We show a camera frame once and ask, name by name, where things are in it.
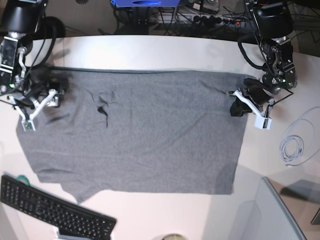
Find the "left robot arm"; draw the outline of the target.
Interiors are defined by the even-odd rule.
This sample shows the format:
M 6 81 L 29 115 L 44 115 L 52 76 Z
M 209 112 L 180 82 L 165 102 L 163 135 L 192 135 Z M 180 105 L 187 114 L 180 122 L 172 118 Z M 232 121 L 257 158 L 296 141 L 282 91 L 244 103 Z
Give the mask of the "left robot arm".
M 285 0 L 245 0 L 243 2 L 245 15 L 252 32 L 237 40 L 242 56 L 247 63 L 264 72 L 260 80 L 244 79 L 244 87 L 239 88 L 248 103 L 236 97 L 230 107 L 233 117 L 241 117 L 258 112 L 267 117 L 269 110 L 277 104 L 274 96 L 281 90 L 293 94 L 292 89 L 297 86 L 297 74 L 293 62 L 293 45 L 289 34 L 293 32 L 293 20 L 288 3 Z M 264 63 L 257 65 L 248 57 L 243 42 L 254 37 Z

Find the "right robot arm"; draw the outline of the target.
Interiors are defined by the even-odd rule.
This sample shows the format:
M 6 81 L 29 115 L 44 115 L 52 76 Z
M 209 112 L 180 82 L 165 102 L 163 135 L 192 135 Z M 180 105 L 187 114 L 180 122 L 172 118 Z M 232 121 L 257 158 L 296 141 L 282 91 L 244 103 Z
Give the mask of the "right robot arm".
M 0 94 L 12 97 L 12 106 L 36 109 L 38 104 L 58 108 L 66 88 L 54 79 L 33 80 L 32 71 L 49 59 L 59 33 L 59 19 L 46 16 L 46 0 L 9 0 L 0 20 Z M 42 41 L 51 39 L 45 56 L 39 63 L 37 53 L 30 66 L 27 55 L 33 48 L 33 37 L 42 33 Z

